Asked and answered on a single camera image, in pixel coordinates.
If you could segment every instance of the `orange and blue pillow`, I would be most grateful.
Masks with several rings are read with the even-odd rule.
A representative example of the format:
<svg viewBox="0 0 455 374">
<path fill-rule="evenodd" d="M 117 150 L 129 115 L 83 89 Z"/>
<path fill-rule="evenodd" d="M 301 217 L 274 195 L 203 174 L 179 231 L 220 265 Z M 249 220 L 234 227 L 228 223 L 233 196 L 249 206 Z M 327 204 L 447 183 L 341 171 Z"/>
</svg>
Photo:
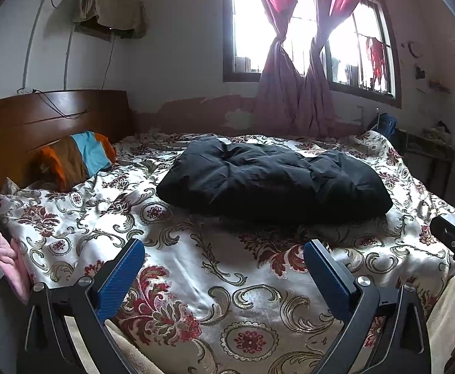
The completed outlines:
<svg viewBox="0 0 455 374">
<path fill-rule="evenodd" d="M 115 150 L 106 136 L 83 132 L 42 148 L 39 162 L 54 176 L 58 190 L 67 192 L 100 170 L 111 167 L 115 157 Z"/>
</svg>

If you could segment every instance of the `dark clothing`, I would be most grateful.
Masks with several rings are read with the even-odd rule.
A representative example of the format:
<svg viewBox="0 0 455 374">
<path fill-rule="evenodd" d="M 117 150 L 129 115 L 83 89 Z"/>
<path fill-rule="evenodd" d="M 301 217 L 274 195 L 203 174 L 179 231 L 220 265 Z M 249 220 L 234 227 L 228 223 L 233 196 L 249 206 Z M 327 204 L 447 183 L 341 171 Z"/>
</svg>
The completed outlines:
<svg viewBox="0 0 455 374">
<path fill-rule="evenodd" d="M 341 224 L 384 215 L 392 200 L 376 172 L 338 151 L 304 157 L 272 145 L 192 142 L 157 187 L 193 213 L 268 223 Z"/>
</svg>

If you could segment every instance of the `red cloth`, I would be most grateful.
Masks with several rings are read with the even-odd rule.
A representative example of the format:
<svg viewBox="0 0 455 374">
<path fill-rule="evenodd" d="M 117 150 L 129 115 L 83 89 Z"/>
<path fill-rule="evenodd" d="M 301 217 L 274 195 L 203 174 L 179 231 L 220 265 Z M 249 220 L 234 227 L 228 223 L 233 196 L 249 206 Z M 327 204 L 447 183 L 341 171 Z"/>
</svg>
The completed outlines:
<svg viewBox="0 0 455 374">
<path fill-rule="evenodd" d="M 367 38 L 366 52 L 368 54 L 368 59 L 370 60 L 371 65 L 373 66 L 374 88 L 376 80 L 378 80 L 378 84 L 380 85 L 381 78 L 385 73 L 385 52 L 383 49 L 383 44 L 376 38 Z"/>
</svg>

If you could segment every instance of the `window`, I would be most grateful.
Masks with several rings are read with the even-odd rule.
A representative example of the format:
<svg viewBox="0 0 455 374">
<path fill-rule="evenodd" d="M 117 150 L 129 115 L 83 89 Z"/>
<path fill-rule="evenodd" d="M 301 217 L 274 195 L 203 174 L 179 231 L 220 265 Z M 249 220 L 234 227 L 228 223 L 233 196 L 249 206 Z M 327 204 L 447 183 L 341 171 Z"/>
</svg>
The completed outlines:
<svg viewBox="0 0 455 374">
<path fill-rule="evenodd" d="M 298 0 L 283 48 L 297 71 L 309 67 L 309 49 L 316 33 L 314 0 Z M 361 0 L 354 13 L 330 35 L 321 52 L 330 87 L 400 107 L 399 61 L 388 13 L 380 0 Z M 261 0 L 225 0 L 224 81 L 258 81 L 276 34 Z M 385 74 L 371 85 L 373 66 L 366 40 L 377 38 L 384 47 Z"/>
</svg>

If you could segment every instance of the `bedsheet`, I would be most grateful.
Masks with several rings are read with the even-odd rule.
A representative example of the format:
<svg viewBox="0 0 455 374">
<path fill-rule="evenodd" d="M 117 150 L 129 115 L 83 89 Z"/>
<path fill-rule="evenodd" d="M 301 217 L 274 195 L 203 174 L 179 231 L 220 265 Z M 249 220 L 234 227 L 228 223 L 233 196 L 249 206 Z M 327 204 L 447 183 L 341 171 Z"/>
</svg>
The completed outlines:
<svg viewBox="0 0 455 374">
<path fill-rule="evenodd" d="M 130 238 L 142 240 L 146 261 L 117 320 L 167 374 L 308 373 L 341 329 L 303 262 L 303 244 L 316 237 L 355 276 L 378 286 L 413 283 L 429 314 L 455 274 L 451 253 L 429 223 L 455 209 L 411 176 L 383 136 L 367 132 L 331 142 L 219 137 L 304 156 L 345 152 L 380 175 L 394 202 L 385 217 L 365 223 L 286 228 L 191 215 L 156 196 L 175 159 L 201 136 L 126 138 L 116 145 L 118 165 L 70 193 L 10 184 L 0 196 L 0 215 L 32 281 L 71 285 L 93 276 Z M 361 354 L 371 350 L 380 326 L 375 319 Z M 358 365 L 364 362 L 362 356 Z"/>
</svg>

